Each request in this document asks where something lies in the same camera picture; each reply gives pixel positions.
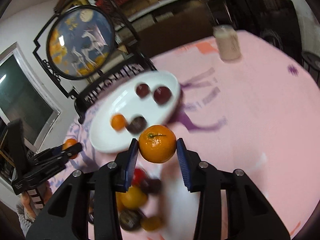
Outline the small orange kumquat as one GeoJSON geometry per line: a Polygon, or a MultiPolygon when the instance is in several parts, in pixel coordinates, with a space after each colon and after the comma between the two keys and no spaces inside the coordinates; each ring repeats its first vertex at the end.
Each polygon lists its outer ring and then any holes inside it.
{"type": "MultiPolygon", "coordinates": [[[[68,149],[69,147],[75,145],[77,143],[77,140],[74,139],[74,138],[69,138],[65,141],[65,143],[63,144],[62,146],[62,150],[66,150],[68,149]]],[[[75,159],[76,157],[78,156],[78,152],[74,152],[72,153],[72,155],[69,157],[69,159],[75,159]]]]}

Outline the yellow orange tomato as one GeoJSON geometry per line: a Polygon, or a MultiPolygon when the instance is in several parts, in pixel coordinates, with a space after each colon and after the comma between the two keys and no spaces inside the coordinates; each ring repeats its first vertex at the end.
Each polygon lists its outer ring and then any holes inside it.
{"type": "Polygon", "coordinates": [[[127,192],[119,194],[120,201],[125,208],[137,210],[148,202],[148,195],[139,187],[131,186],[127,192]]]}

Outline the small orange tangerine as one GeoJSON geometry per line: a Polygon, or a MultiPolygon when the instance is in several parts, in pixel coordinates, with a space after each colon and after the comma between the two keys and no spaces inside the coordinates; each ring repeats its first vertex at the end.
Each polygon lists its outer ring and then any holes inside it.
{"type": "Polygon", "coordinates": [[[115,114],[111,118],[111,127],[119,132],[124,129],[127,125],[127,120],[122,114],[115,114]]]}

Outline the red cherry tomato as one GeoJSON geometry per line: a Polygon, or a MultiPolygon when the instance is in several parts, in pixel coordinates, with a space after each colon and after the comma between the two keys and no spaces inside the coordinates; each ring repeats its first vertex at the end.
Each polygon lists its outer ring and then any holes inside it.
{"type": "Polygon", "coordinates": [[[132,185],[139,186],[146,179],[148,179],[148,174],[141,168],[135,168],[132,178],[132,185]]]}

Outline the tan longan fruit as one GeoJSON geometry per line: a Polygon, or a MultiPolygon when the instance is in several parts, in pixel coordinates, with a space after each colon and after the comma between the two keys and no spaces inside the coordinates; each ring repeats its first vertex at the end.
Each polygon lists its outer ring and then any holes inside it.
{"type": "Polygon", "coordinates": [[[140,225],[145,231],[156,231],[163,226],[163,220],[159,216],[145,217],[140,225]]]}

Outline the small dark purple plum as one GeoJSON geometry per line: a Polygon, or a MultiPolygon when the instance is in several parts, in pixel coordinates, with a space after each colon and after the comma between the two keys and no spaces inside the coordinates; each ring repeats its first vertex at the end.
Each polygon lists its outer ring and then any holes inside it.
{"type": "Polygon", "coordinates": [[[159,179],[146,179],[140,187],[145,194],[159,194],[162,189],[162,182],[159,179]]]}

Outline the large orange tangerine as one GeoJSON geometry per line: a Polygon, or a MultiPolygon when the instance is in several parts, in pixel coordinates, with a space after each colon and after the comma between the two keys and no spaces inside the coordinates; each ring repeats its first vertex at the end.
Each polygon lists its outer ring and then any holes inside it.
{"type": "Polygon", "coordinates": [[[176,151],[175,134],[162,125],[148,127],[139,136],[138,143],[142,157],[155,164],[169,161],[176,151]]]}

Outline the large dark red plum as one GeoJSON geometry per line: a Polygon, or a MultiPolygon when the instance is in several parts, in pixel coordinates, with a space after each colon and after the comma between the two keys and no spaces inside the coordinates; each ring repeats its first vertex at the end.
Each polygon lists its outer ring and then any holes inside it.
{"type": "Polygon", "coordinates": [[[166,104],[172,96],[172,92],[168,87],[160,86],[153,92],[153,99],[158,105],[166,104]]]}

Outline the large dark water chestnut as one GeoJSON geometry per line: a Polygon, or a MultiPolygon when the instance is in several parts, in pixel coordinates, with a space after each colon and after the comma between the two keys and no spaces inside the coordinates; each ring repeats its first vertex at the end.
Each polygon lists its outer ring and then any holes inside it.
{"type": "Polygon", "coordinates": [[[140,210],[122,210],[119,214],[119,224],[125,231],[136,231],[141,228],[143,218],[140,210]]]}

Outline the white oval plate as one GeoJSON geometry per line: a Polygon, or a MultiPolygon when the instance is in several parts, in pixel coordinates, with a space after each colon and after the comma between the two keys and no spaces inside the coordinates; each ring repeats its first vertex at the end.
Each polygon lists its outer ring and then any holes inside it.
{"type": "Polygon", "coordinates": [[[122,114],[130,123],[133,118],[142,116],[148,126],[163,125],[174,113],[180,94],[177,78],[167,71],[145,72],[129,79],[109,94],[96,112],[89,130],[93,148],[106,154],[127,150],[132,138],[138,138],[139,135],[131,134],[127,129],[117,132],[111,127],[112,117],[122,114]],[[141,99],[136,94],[136,87],[140,83],[146,83],[152,92],[159,86],[168,87],[172,96],[162,106],[153,100],[152,94],[141,99]]]}

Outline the round deer painting screen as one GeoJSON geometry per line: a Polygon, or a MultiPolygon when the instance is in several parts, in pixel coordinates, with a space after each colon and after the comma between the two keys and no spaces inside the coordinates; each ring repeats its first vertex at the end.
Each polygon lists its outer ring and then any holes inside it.
{"type": "MultiPolygon", "coordinates": [[[[53,16],[34,39],[33,55],[57,89],[66,97],[78,97],[76,88],[67,91],[62,79],[85,80],[100,72],[118,48],[116,26],[103,9],[87,3],[69,7],[67,0],[54,10],[53,16]]],[[[139,35],[114,0],[107,0],[134,41],[139,35]]]]}

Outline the dark carved wooden chair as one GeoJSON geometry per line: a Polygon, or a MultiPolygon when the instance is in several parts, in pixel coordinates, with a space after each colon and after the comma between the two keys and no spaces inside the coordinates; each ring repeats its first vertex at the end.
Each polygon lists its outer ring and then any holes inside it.
{"type": "Polygon", "coordinates": [[[125,83],[127,80],[147,71],[155,71],[152,61],[142,54],[130,54],[124,61],[113,66],[99,78],[90,83],[74,100],[78,122],[84,123],[86,112],[105,92],[125,83]]]}

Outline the black weight plate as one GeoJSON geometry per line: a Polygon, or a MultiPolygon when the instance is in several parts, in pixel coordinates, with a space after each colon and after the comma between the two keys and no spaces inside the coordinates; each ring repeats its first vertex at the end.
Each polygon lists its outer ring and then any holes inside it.
{"type": "Polygon", "coordinates": [[[314,81],[319,84],[319,56],[310,51],[304,50],[302,51],[302,62],[303,67],[308,71],[314,81]]]}

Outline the beige drink can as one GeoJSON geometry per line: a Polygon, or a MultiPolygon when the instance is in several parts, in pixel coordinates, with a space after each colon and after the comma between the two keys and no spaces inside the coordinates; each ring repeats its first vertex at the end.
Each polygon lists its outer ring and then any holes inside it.
{"type": "Polygon", "coordinates": [[[220,59],[234,61],[241,57],[238,34],[231,25],[218,25],[213,28],[220,59]]]}

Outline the window with white frame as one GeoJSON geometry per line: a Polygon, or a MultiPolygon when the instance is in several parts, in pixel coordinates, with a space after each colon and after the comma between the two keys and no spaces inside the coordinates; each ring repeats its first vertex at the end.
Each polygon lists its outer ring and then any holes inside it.
{"type": "Polygon", "coordinates": [[[21,119],[25,144],[37,152],[59,115],[15,42],[1,53],[1,119],[6,124],[21,119]]]}

